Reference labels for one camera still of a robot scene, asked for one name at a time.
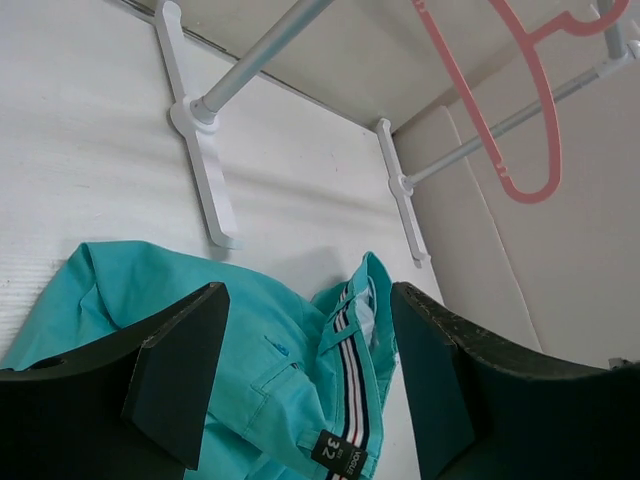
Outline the teal trousers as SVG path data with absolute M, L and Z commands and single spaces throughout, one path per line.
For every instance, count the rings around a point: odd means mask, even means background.
M 370 479 L 396 366 L 391 279 L 372 253 L 306 300 L 261 273 L 142 241 L 83 243 L 3 365 L 22 369 L 141 321 L 212 282 L 230 297 L 195 479 Z

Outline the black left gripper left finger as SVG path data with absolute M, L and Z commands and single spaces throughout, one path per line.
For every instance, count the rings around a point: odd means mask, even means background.
M 5 479 L 181 479 L 199 466 L 230 307 L 209 283 L 79 348 L 1 373 Z

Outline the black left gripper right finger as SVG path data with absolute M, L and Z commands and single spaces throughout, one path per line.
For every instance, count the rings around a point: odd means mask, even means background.
M 635 479 L 639 367 L 512 342 L 407 282 L 391 290 L 424 479 Z

